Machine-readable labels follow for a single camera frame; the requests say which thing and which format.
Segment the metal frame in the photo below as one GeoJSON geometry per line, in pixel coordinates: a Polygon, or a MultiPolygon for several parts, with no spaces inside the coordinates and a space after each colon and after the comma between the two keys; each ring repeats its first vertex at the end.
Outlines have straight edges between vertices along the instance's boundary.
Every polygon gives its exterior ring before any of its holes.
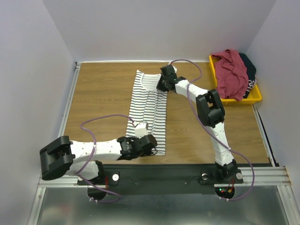
{"type": "MultiPolygon", "coordinates": [[[[80,72],[80,67],[81,67],[81,62],[76,63],[76,69],[72,80],[72,85],[68,96],[64,115],[62,118],[58,137],[62,136],[65,131],[66,123],[68,120],[68,114],[70,111],[73,94],[76,87],[77,78],[80,72]]],[[[263,125],[259,118],[257,108],[255,105],[252,105],[252,107],[258,124],[258,128],[262,136],[264,146],[267,151],[267,155],[270,159],[270,163],[273,166],[273,167],[255,167],[255,186],[267,186],[267,185],[277,186],[289,224],[300,225],[300,212],[294,198],[294,194],[291,188],[291,183],[288,174],[284,167],[275,167],[276,165],[273,159],[273,155],[269,148],[267,137],[263,130],[263,125]]],[[[244,184],[240,184],[240,185],[236,184],[236,186],[250,186],[252,182],[251,168],[242,167],[240,169],[242,170],[244,184]]],[[[52,181],[44,181],[40,179],[38,183],[37,193],[32,206],[30,218],[28,221],[28,225],[37,225],[46,188],[86,188],[87,187],[87,186],[77,185],[77,181],[78,181],[77,177],[67,177],[67,176],[52,181]]]]}

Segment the yellow bin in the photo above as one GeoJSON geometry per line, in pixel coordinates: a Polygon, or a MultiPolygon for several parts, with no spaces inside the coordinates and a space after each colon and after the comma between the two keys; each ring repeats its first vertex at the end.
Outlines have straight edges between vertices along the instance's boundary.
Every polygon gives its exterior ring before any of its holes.
{"type": "MultiPolygon", "coordinates": [[[[215,63],[218,62],[218,59],[212,57],[210,55],[210,69],[213,76],[213,82],[215,87],[217,87],[217,79],[216,79],[216,71],[215,71],[215,63]]],[[[259,102],[262,99],[262,95],[258,89],[257,84],[250,91],[248,98],[243,98],[241,101],[237,101],[235,99],[222,99],[221,101],[224,105],[233,105],[233,104],[253,104],[255,102],[259,102]]]]}

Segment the black cloth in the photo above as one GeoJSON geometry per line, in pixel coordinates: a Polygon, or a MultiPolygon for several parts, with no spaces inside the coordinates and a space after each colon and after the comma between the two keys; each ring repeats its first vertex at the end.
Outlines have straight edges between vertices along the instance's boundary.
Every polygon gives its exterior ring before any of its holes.
{"type": "Polygon", "coordinates": [[[253,65],[253,63],[250,61],[250,59],[244,54],[244,53],[239,53],[240,58],[243,60],[245,67],[247,68],[247,75],[248,75],[248,80],[249,84],[246,90],[245,95],[243,98],[247,98],[251,89],[255,86],[256,84],[256,68],[253,65]]]}

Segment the black and white striped cloth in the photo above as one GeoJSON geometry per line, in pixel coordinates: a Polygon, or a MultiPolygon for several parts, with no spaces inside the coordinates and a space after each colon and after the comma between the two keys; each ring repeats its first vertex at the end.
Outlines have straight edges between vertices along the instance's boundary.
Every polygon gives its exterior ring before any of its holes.
{"type": "MultiPolygon", "coordinates": [[[[149,75],[137,70],[132,90],[129,116],[136,122],[146,121],[148,133],[157,141],[158,156],[165,155],[165,120],[167,93],[156,89],[161,74],[149,75]]],[[[128,121],[126,136],[135,136],[135,128],[128,121]]]]}

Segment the maroon garment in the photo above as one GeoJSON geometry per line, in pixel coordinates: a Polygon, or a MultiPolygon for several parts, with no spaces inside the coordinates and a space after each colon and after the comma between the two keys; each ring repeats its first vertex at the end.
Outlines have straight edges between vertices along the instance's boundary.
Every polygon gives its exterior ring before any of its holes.
{"type": "Polygon", "coordinates": [[[217,91],[221,98],[243,99],[248,86],[247,68],[236,50],[212,54],[220,59],[215,64],[217,91]]]}

